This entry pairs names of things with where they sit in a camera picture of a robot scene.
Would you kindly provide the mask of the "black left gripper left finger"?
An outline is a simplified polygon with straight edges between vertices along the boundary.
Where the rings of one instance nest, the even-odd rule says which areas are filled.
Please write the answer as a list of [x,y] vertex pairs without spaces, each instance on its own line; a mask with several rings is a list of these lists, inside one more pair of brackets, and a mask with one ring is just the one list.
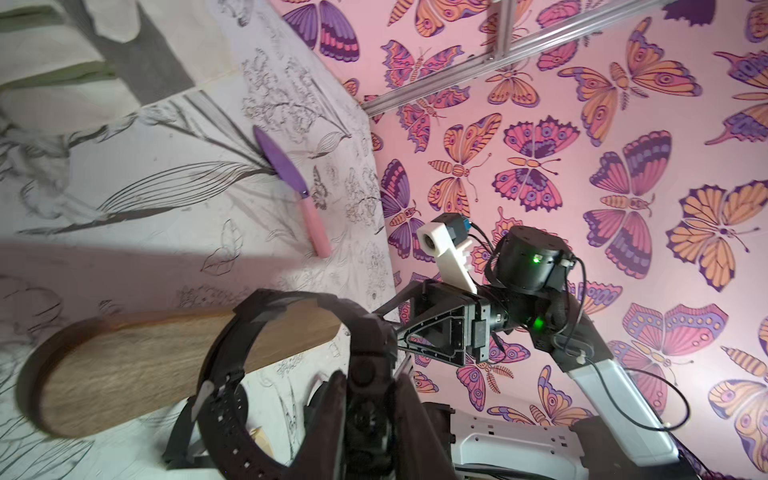
[[310,421],[288,479],[343,479],[345,476],[345,423],[347,377],[334,372],[319,384],[309,405]]

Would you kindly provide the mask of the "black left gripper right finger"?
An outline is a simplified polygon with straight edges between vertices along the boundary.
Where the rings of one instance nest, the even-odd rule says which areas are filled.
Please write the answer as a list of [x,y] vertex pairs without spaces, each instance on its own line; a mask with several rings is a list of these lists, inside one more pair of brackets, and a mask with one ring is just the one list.
[[394,432],[396,479],[456,478],[453,464],[407,374],[401,374],[395,382]]

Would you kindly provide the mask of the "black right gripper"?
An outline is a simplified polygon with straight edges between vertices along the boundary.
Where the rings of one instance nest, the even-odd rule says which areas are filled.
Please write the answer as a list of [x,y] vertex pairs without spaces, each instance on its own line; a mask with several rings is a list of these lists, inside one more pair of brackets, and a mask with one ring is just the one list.
[[433,279],[412,281],[374,313],[384,317],[402,305],[407,318],[396,329],[398,348],[454,367],[490,361],[509,320],[508,302],[488,286],[472,293]]

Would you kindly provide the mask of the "black chunky sport watch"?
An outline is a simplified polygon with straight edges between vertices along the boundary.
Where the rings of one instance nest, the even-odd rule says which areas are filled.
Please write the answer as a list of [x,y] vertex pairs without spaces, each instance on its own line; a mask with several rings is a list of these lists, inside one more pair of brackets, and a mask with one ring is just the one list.
[[[269,328],[292,319],[328,316],[330,350],[292,355],[263,373],[246,358],[262,350]],[[347,377],[343,479],[395,475],[393,327],[361,306],[330,294],[259,290],[206,355],[197,391],[186,403],[162,458],[171,470],[214,469],[226,479],[288,479],[310,421],[307,406],[319,384],[336,371]]]

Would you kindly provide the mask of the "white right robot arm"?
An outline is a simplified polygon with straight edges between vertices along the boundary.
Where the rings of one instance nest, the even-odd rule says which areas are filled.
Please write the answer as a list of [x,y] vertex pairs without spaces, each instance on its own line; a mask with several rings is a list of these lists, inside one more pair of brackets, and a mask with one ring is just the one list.
[[661,425],[650,404],[620,366],[567,290],[579,258],[561,238],[514,226],[496,244],[485,268],[487,284],[468,272],[472,223],[450,214],[421,226],[417,239],[433,257],[438,279],[413,281],[382,308],[407,303],[410,317],[398,345],[455,367],[491,362],[496,335],[526,330],[535,349],[548,353],[577,382],[628,460],[651,479],[695,478],[696,471]]

